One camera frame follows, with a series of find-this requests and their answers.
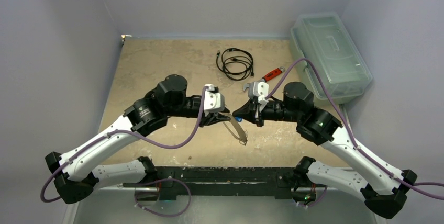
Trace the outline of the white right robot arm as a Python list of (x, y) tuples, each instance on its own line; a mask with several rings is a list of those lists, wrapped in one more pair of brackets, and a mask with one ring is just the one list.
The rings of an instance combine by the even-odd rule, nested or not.
[(232, 114), (258, 127), (266, 120), (295, 122), (302, 138), (330, 151), (352, 168), (334, 168), (305, 156), (293, 170), (295, 189), (308, 184), (333, 187), (358, 198), (380, 217), (392, 219), (407, 200), (409, 188), (404, 183), (413, 185), (417, 179), (413, 171), (397, 169), (351, 138), (335, 116), (314, 105), (313, 93), (301, 82), (286, 84), (283, 100), (265, 102), (253, 97)]

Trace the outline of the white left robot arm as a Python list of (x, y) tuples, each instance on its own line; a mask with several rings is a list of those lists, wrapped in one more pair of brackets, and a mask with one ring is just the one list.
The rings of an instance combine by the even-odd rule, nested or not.
[(122, 148), (148, 141), (149, 134), (165, 127), (171, 117), (196, 119), (195, 127), (229, 121), (225, 98), (217, 86), (207, 84), (200, 95), (187, 96), (188, 82), (181, 75), (167, 76), (143, 98), (125, 109), (108, 128), (66, 153), (51, 152), (45, 158), (58, 198), (77, 203), (94, 190), (120, 183), (156, 181), (156, 168), (148, 158), (104, 166), (103, 162)]

